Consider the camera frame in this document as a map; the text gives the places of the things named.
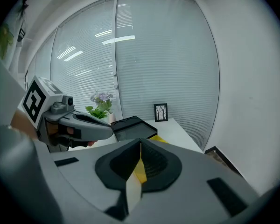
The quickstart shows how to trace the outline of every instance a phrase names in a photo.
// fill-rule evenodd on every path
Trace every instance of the black tray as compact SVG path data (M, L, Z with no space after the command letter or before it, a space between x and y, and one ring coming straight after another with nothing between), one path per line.
M117 141L145 138L149 139L158 134L158 130L141 120L137 116L132 116L111 123Z

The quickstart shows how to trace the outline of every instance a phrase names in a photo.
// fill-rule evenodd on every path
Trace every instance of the yellow tape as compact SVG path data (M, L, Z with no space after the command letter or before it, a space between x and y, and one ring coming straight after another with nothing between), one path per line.
M156 141L168 143L166 140L162 139L159 135L155 135L154 137L151 137L150 140L156 140Z
M136 174L137 178L139 179L140 183L144 183L147 181L146 174L145 174L145 169L144 169L144 164L142 159L139 160L137 163L134 173Z

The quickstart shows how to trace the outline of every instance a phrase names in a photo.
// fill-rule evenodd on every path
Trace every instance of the ceiling light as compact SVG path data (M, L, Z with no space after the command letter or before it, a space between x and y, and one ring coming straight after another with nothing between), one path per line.
M91 70L83 71L83 72L81 72L81 73L79 73L79 74L77 74L77 75L74 75L74 76L78 77L78 76L80 76L80 75L82 75L82 74L85 74L85 73L88 73L88 72L91 72Z
M126 25L126 26L120 26L120 27L116 27L116 28L124 28L124 27L131 27L133 25Z
M74 46L67 48L65 52L63 52L62 54L60 54L59 56L57 56L57 59L61 59L62 57L64 57L66 54L70 53L72 50L76 49Z
M109 34L109 33L111 33L111 32L112 32L112 30L108 30L108 31L105 31L105 32L97 33L97 34L95 34L95 37L107 35L107 34Z
M128 36L123 36L123 37L115 38L115 42L132 40L132 39L135 39L135 36L134 35L128 35ZM109 39L107 41L102 42L102 44L106 45L106 44L112 43L113 41L114 41L114 39Z
M72 58L74 58L74 57L76 57L76 56L78 56L78 55L80 55L80 54L82 54L82 53L83 53L83 51L78 51L78 52L76 52L75 54L71 55L70 57L66 58L64 61L65 61L65 62L68 62L68 61L71 60Z

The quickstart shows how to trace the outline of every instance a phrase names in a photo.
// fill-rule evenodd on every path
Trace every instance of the green plant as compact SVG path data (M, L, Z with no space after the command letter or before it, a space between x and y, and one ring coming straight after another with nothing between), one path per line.
M85 109L87 110L87 112L91 115L93 115L94 117L97 117L98 119L102 119L102 118L106 118L108 117L108 113L106 111L102 111L98 108L93 109L92 106L87 106L85 107Z
M96 91L96 94L92 95L90 100L98 105L97 107L98 109L112 113L111 112L112 101L110 100L111 98L113 98L112 94L108 94L104 92L98 93Z

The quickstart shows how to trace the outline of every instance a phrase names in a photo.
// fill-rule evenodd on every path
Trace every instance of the glass wall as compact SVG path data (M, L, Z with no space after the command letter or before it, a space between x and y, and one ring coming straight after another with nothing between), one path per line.
M219 66L198 5L118 0L115 41L123 117L154 119L154 104L167 103L168 117L204 147L217 110Z
M32 61L30 62L30 65L28 67L28 71L27 71L27 74L25 77L27 88L30 86L30 83L31 83L34 75L35 75L35 56L33 57Z
M113 94L117 119L153 120L154 104L167 103L169 119L201 149L206 145L217 110L219 66L210 28L193 0L99 1L46 40L29 78L34 63L35 74L73 96L79 111L96 107L90 100L96 92Z
M104 1L62 24L56 33L51 79L64 93L74 98L75 108L86 111L96 106L90 101L97 92L114 95L112 73L112 12L114 0Z

